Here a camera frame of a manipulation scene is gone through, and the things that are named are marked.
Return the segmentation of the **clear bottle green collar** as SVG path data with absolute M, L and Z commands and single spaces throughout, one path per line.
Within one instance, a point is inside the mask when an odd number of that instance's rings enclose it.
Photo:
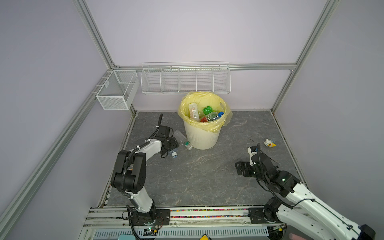
M 179 130 L 174 132 L 174 137 L 180 143 L 181 146 L 184 146 L 188 151 L 193 148 L 193 145 L 189 142 L 186 136 L 184 136 Z

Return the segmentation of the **white bottle red cap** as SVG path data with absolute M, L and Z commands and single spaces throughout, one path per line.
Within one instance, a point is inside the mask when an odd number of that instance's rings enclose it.
M 200 121 L 198 105 L 196 103 L 189 104 L 190 118 L 196 122 Z

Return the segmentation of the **green soda bottle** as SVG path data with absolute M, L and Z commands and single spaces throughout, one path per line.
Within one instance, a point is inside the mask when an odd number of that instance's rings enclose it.
M 211 106 L 207 106 L 207 107 L 203 108 L 203 114 L 204 115 L 208 115 L 208 114 L 210 114 L 212 112 L 213 112 L 213 109 L 212 109 Z

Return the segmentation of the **clear bottle blue tint red cap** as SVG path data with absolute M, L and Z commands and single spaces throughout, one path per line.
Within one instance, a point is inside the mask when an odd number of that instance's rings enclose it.
M 211 112 L 205 116 L 203 116 L 201 119 L 200 119 L 200 122 L 201 123 L 206 123 L 206 122 L 213 122 L 213 121 L 216 121 L 217 119 L 219 119 L 219 114 L 217 112 Z

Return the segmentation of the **clear bottle blue label white cap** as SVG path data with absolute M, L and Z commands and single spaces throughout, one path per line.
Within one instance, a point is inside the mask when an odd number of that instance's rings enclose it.
M 177 158 L 178 157 L 177 151 L 178 151 L 178 148 L 174 148 L 172 150 L 169 150 L 169 155 L 171 155 L 172 158 Z

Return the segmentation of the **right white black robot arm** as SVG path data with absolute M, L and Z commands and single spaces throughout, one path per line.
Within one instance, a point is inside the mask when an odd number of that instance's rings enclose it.
M 316 197 L 298 178 L 278 170 L 276 162 L 261 146 L 248 148 L 250 159 L 235 163 L 238 175 L 254 178 L 273 196 L 262 208 L 250 208 L 251 222 L 264 220 L 281 223 L 269 229 L 270 239 L 280 240 L 283 229 L 292 226 L 314 240 L 374 240 L 376 232 L 368 225 L 358 225 L 339 214 Z

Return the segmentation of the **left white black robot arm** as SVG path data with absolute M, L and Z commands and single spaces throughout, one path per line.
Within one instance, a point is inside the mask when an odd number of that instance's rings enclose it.
M 145 189 L 147 161 L 156 154 L 167 157 L 179 147 L 171 127 L 162 125 L 160 114 L 156 130 L 144 143 L 118 153 L 111 176 L 111 186 L 130 201 L 128 213 L 145 225 L 156 222 L 155 201 Z

